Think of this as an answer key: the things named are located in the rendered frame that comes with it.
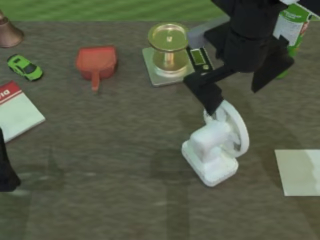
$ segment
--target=gray tabletop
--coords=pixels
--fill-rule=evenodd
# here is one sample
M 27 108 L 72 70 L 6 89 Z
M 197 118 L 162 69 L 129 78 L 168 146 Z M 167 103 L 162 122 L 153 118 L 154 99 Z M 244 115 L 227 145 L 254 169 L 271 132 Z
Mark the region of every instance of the gray tabletop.
M 320 24 L 311 24 L 285 79 L 257 94 L 250 74 L 220 84 L 251 146 L 238 173 L 215 188 L 181 155 L 204 124 L 202 106 L 182 84 L 150 84 L 142 49 L 154 24 L 16 23 L 26 39 L 0 49 L 0 83 L 16 81 L 47 121 L 7 145 L 23 185 L 19 194 L 0 195 L 1 239 L 320 239 L 320 199 L 284 197 L 274 154 L 319 148 Z M 109 44 L 119 68 L 96 95 L 75 57 L 80 47 Z M 11 73 L 6 59 L 15 53 L 45 77 L 27 82 Z

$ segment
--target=car windshield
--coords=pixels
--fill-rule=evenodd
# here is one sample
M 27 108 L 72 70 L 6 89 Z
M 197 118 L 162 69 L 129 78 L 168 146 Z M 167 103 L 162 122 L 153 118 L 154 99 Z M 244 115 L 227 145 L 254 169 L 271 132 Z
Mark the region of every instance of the car windshield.
M 33 73 L 35 70 L 36 70 L 37 66 L 30 63 L 28 66 L 26 66 L 23 71 L 26 73 L 26 74 L 31 74 Z

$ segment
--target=beige square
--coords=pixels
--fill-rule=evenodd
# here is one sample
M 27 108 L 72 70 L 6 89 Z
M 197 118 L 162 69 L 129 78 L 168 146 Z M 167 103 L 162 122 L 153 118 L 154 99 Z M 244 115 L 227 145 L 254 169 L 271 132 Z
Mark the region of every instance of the beige square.
M 285 196 L 320 196 L 320 150 L 275 150 Z

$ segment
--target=digital scale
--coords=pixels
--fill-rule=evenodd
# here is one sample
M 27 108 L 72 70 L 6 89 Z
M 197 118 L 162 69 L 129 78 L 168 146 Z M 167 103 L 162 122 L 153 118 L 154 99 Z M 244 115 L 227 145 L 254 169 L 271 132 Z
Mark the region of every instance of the digital scale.
M 158 24 L 149 31 L 151 47 L 144 48 L 142 54 L 154 87 L 182 83 L 194 72 L 203 75 L 214 70 L 204 48 L 189 47 L 187 32 L 179 23 Z

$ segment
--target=green background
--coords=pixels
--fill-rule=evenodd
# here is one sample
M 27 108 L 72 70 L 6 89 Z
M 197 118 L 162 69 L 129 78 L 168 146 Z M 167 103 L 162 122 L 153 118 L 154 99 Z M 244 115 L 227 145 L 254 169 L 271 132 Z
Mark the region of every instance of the green background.
M 3 0 L 12 21 L 203 21 L 222 14 L 210 0 Z

